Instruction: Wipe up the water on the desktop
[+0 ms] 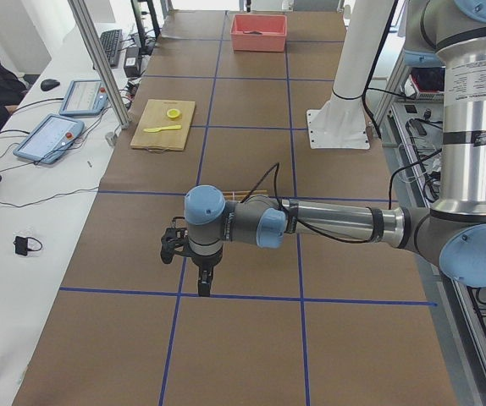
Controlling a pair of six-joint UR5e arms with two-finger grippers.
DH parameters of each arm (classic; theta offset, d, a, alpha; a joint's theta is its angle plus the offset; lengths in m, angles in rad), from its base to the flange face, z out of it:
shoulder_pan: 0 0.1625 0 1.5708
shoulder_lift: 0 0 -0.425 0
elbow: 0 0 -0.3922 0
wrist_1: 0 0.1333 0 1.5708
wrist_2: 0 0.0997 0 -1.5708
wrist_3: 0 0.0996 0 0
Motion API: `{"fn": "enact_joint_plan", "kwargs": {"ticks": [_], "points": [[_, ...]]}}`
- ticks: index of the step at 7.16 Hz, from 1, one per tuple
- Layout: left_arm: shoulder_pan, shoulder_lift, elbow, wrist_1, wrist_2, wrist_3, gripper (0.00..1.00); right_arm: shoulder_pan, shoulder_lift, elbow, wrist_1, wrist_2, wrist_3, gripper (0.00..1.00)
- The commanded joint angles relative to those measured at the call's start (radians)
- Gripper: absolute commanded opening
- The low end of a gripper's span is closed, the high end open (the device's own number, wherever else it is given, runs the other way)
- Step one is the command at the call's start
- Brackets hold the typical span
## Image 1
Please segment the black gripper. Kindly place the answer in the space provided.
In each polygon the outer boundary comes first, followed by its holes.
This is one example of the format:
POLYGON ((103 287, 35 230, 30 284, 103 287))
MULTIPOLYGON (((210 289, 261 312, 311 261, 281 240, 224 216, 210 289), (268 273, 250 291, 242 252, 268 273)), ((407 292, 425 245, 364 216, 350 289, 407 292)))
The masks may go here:
POLYGON ((209 297, 213 283, 213 268, 222 259, 222 250, 217 249, 213 254, 201 255, 191 248, 187 228, 177 227, 178 220, 184 220, 182 216, 173 217, 171 225, 166 228, 161 237, 160 257, 164 264, 170 264, 175 255, 189 257, 193 263, 199 266, 197 291, 200 297, 209 297))

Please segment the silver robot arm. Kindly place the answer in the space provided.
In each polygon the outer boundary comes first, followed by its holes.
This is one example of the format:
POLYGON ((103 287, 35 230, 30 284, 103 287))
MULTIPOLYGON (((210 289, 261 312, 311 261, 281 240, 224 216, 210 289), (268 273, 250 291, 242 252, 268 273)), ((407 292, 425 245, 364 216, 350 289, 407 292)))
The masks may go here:
POLYGON ((209 295, 228 241, 276 248, 290 233, 410 250, 447 277, 486 287, 486 1, 412 1, 406 50, 445 66, 441 185, 428 209, 382 210, 263 195, 230 201, 210 185, 185 196, 186 225, 169 227, 161 258, 192 259, 198 293, 209 295))

